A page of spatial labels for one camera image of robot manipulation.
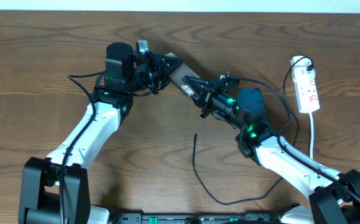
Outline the Galaxy S25 Ultra smartphone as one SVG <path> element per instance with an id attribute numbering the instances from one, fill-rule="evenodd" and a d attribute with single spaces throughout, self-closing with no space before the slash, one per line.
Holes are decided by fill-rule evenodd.
<path id="1" fill-rule="evenodd" d="M 200 88 L 204 86 L 203 79 L 199 77 L 183 59 L 177 57 L 172 52 L 165 54 L 169 59 L 179 59 L 180 65 L 168 76 L 173 83 L 187 98 L 200 96 Z"/>

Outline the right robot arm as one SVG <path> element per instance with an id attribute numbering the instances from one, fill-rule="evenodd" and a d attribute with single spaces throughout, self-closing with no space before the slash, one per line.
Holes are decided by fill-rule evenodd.
<path id="1" fill-rule="evenodd" d="M 276 217 L 277 222 L 360 223 L 360 172 L 324 166 L 289 144 L 266 120 L 260 89 L 244 88 L 232 97 L 228 90 L 240 78 L 208 81 L 186 75 L 182 81 L 202 118 L 210 114 L 238 128 L 235 140 L 242 155 L 280 175 L 308 199 L 308 208 L 297 205 Z"/>

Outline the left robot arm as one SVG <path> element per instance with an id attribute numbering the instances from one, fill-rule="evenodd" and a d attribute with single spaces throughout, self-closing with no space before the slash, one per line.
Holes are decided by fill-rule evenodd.
<path id="1" fill-rule="evenodd" d="M 92 92 L 80 122 L 45 158 L 31 157 L 22 171 L 19 223 L 114 223 L 107 208 L 92 205 L 88 172 L 108 138 L 129 114 L 133 98 L 156 95 L 183 64 L 173 54 L 115 42 L 106 48 L 105 69 L 95 73 Z"/>

